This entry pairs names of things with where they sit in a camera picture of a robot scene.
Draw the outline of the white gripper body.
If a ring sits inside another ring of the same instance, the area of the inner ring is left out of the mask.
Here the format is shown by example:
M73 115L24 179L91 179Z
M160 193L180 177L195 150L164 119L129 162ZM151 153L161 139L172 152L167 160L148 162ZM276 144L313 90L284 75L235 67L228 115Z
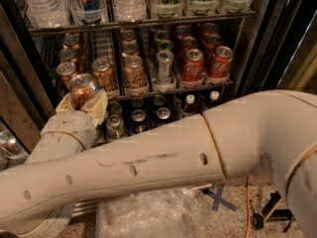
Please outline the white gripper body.
M41 136L54 133L75 139L84 150L90 149L97 139L97 130L90 116L81 111L63 111L52 116Z

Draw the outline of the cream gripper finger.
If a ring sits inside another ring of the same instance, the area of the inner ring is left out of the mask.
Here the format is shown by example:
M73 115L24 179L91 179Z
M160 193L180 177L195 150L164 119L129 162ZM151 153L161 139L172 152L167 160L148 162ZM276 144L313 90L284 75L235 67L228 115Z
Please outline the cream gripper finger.
M95 96L88 100L80 110L86 113L97 127L101 125L107 116L108 96L104 89L100 89Z
M55 109L56 113L74 111L76 109L72 94L68 92Z

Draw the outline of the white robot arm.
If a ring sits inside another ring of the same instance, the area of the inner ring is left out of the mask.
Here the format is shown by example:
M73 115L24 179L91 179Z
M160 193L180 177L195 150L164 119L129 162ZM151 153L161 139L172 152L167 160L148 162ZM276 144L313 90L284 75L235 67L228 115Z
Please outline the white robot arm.
M270 177L305 238L317 237L317 96L250 94L99 147L91 118L53 116L27 161L0 173L0 229L53 238L77 201Z

